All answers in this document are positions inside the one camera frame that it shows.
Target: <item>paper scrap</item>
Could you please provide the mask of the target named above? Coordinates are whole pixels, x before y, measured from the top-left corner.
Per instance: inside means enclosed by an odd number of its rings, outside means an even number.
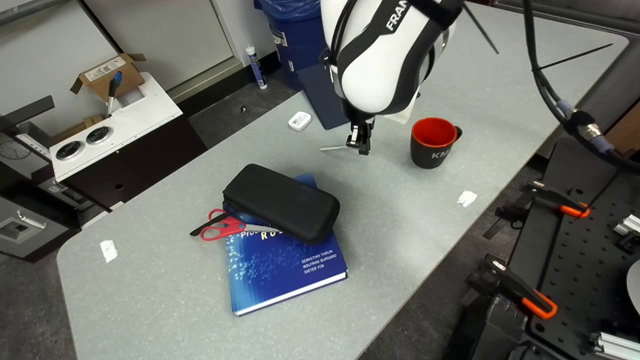
[[[477,197],[478,197],[478,194],[465,190],[462,192],[460,197],[458,197],[458,204],[461,204],[464,208],[466,208],[467,206],[471,205],[474,201],[476,201]]]
[[[116,250],[116,245],[113,244],[113,240],[101,241],[100,248],[107,263],[118,257],[118,251]]]

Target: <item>black pegboard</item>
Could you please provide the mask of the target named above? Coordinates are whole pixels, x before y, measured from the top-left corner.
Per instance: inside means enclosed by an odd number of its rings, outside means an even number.
[[[603,320],[640,321],[626,290],[627,271],[640,259],[616,247],[613,227],[636,208],[600,198],[584,219],[564,216],[547,259],[540,291],[558,305],[549,320],[529,322],[532,334],[576,359],[600,359],[590,353],[589,335]]]

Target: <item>coffee mug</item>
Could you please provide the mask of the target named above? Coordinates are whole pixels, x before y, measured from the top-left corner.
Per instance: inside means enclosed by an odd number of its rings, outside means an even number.
[[[439,167],[461,136],[462,130],[445,119],[420,119],[411,128],[411,160],[421,168]]]

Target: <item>gray floor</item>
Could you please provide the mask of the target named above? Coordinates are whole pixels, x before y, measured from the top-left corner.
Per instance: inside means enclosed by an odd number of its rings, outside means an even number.
[[[191,118],[212,147],[295,94],[270,77],[269,88],[248,85]],[[524,168],[440,266],[372,342],[361,360],[441,359],[461,311],[464,280],[487,252],[506,259],[517,233],[505,229],[493,240],[482,233],[493,223],[493,211],[514,199],[520,184],[538,177]],[[37,264],[0,259],[0,360],[76,358],[62,295],[56,253]]]

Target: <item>book cover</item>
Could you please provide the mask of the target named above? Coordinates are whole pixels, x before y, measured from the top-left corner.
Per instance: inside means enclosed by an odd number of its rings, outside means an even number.
[[[313,174],[296,180],[317,186]],[[233,211],[225,205],[225,211]],[[270,226],[244,213],[236,219]],[[346,279],[347,266],[334,233],[306,245],[281,233],[243,232],[226,237],[232,312],[241,316]]]

